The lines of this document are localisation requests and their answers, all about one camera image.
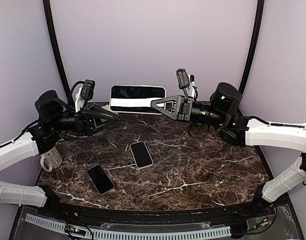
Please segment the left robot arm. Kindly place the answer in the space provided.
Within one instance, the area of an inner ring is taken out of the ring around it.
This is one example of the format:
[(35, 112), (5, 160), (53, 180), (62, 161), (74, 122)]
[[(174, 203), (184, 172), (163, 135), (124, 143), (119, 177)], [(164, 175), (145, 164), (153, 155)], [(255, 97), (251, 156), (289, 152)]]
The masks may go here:
[[(69, 106), (56, 91), (43, 93), (35, 102), (38, 120), (30, 123), (20, 135), (0, 145), (0, 172), (31, 157), (49, 153), (61, 139), (62, 131), (79, 137), (92, 136), (114, 124), (119, 115), (96, 105), (88, 105), (78, 112)], [(43, 207), (53, 218), (63, 214), (57, 194), (48, 186), (25, 186), (0, 181), (0, 204)]]

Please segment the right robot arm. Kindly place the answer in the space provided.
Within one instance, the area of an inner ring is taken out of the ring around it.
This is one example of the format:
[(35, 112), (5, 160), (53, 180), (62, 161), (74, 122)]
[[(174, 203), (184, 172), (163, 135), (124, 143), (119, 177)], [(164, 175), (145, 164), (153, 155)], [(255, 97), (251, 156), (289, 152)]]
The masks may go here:
[(269, 146), (300, 151), (295, 162), (271, 181), (258, 187), (257, 195), (248, 205), (248, 213), (258, 217), (267, 203), (306, 181), (306, 123), (265, 121), (256, 116), (240, 116), (236, 111), (242, 94), (229, 83), (221, 82), (208, 104), (192, 97), (176, 95), (151, 102), (151, 107), (179, 122), (208, 125), (232, 146)]

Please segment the white phone case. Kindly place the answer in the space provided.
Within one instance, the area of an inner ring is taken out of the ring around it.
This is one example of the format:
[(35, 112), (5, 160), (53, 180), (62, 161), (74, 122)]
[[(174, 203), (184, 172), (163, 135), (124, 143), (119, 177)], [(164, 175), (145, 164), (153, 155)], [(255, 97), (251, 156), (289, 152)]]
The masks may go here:
[[(152, 85), (116, 85), (116, 86), (162, 87), (162, 86), (152, 86)], [(163, 98), (154, 97), (154, 98), (134, 99), (134, 98), (111, 98), (110, 96), (109, 106), (111, 111), (116, 113), (160, 115), (161, 114), (160, 112), (154, 110), (150, 106), (151, 101), (157, 99), (163, 99)]]

